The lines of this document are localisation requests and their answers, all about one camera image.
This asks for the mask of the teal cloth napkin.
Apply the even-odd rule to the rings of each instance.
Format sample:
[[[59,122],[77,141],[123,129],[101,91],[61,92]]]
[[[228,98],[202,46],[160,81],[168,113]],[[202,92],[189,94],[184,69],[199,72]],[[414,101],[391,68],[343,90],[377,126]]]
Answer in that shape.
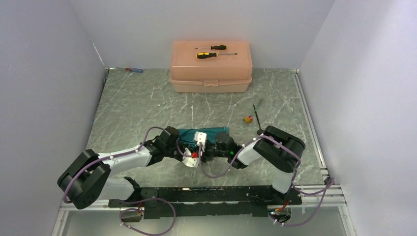
[[[195,146],[194,135],[196,132],[203,132],[207,134],[207,140],[211,143],[215,142],[215,136],[220,132],[229,133],[229,128],[224,127],[211,127],[211,128],[199,128],[199,129],[187,129],[181,128],[178,129],[180,134],[180,139],[183,144],[190,145],[191,147]]]

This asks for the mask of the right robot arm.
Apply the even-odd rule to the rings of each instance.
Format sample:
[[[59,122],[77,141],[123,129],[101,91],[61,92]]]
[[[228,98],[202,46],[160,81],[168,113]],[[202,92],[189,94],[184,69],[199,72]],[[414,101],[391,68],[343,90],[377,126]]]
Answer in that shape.
[[[245,145],[238,145],[227,132],[222,131],[216,134],[213,143],[206,142],[201,147],[200,163],[223,157],[232,167],[243,169],[264,159],[277,169],[271,198],[275,203],[283,204],[290,197],[290,188],[305,147],[301,139],[271,125]]]

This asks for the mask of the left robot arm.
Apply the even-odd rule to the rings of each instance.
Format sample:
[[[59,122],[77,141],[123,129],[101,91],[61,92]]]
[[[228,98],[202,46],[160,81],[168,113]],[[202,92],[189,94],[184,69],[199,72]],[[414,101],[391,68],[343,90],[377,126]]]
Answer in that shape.
[[[152,140],[111,153],[84,150],[59,177],[57,184],[64,192],[63,202],[84,209],[97,200],[120,200],[130,207],[142,200],[142,188],[131,177],[112,179],[130,169],[147,167],[165,157],[179,158],[177,139],[180,132],[166,127]]]

